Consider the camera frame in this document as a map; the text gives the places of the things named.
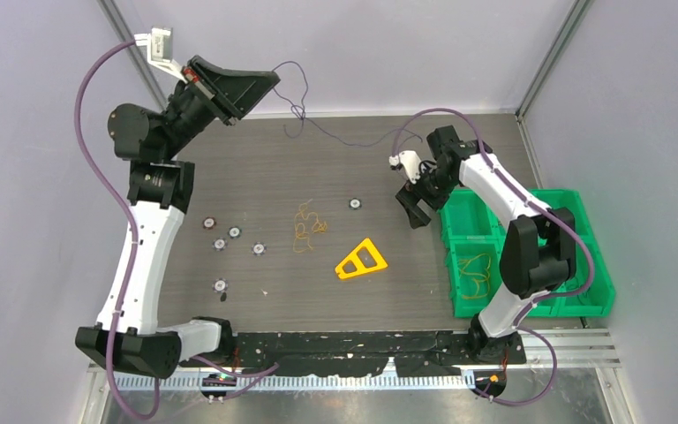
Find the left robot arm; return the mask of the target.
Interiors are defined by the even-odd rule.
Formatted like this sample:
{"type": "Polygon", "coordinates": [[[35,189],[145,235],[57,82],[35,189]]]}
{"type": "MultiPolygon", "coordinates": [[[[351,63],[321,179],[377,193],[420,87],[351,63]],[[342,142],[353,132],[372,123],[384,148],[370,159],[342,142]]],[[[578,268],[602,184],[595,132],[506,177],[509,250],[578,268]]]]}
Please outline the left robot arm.
{"type": "Polygon", "coordinates": [[[279,80],[273,71],[228,70],[193,57],[164,110],[123,103],[110,112],[115,155],[130,165],[120,201],[128,230],[109,296],[94,324],[75,336],[76,347],[105,370],[165,379],[197,356],[216,366],[234,358],[237,342],[225,319],[158,323],[162,280],[194,184],[194,164],[178,155],[208,125],[245,117],[279,80]]]}

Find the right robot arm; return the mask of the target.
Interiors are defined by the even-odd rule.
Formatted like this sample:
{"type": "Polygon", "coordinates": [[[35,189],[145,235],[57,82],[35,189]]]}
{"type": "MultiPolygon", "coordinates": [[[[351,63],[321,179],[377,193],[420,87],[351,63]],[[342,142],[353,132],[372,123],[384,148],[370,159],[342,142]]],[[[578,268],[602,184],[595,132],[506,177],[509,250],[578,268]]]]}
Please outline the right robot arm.
{"type": "Polygon", "coordinates": [[[576,220],[568,208],[553,208],[532,196],[484,141],[463,141],[451,125],[436,128],[426,140],[432,159],[399,148],[388,159],[390,168],[405,176],[395,198],[411,228],[430,222],[420,202],[440,210],[461,186],[473,191],[506,231],[499,263],[501,285],[471,318],[466,338],[474,359],[491,362],[512,345],[531,306],[574,277],[580,240],[576,220]]]}

